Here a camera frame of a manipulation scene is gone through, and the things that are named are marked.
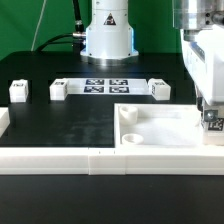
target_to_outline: black tabletop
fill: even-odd
[[[50,101],[49,86],[56,78],[159,78],[172,88],[171,100],[149,95],[68,95]],[[12,80],[29,81],[29,98],[10,103]],[[115,103],[194,104],[194,85],[180,54],[148,54],[135,64],[102,67],[83,63],[72,53],[18,52],[0,63],[0,105],[9,107],[11,124],[0,146],[114,147]]]
[[[164,79],[171,100],[151,96],[69,95],[49,100],[56,78]],[[12,80],[29,80],[25,104],[9,103]],[[114,147],[114,103],[194,104],[194,85],[180,54],[141,55],[136,64],[100,67],[72,53],[18,52],[0,62],[0,106],[11,124],[0,147]],[[0,176],[1,224],[221,224],[222,176]]]

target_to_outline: white cable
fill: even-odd
[[[33,44],[32,44],[32,47],[31,47],[31,51],[34,50],[34,46],[35,46],[37,35],[38,35],[38,32],[39,32],[40,24],[41,24],[43,15],[44,15],[44,10],[45,10],[46,4],[47,4],[47,0],[44,0],[43,5],[42,5],[42,9],[41,9],[41,13],[40,13],[40,18],[39,18],[39,21],[38,21],[38,24],[37,24],[37,27],[36,27],[36,31],[35,31],[35,35],[34,35],[34,38],[33,38]]]

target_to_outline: circular hole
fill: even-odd
[[[144,138],[138,134],[126,134],[122,137],[124,145],[140,145],[144,142]]]
[[[131,113],[131,112],[135,112],[137,110],[137,107],[133,107],[133,106],[122,106],[121,111],[126,112],[126,113]]]

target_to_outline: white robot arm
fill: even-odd
[[[92,22],[86,29],[83,61],[119,65],[136,59],[134,31],[128,23],[128,0],[92,0]]]
[[[224,0],[173,0],[185,66],[194,80],[205,144],[224,144]]]

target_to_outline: green backdrop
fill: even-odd
[[[91,0],[79,0],[85,27],[91,22]],[[15,51],[31,50],[43,0],[0,1],[0,59]],[[179,31],[172,27],[172,0],[129,0],[129,23],[135,29],[140,53],[180,52]],[[48,0],[36,47],[74,31],[72,0]],[[48,50],[71,50],[70,46]]]

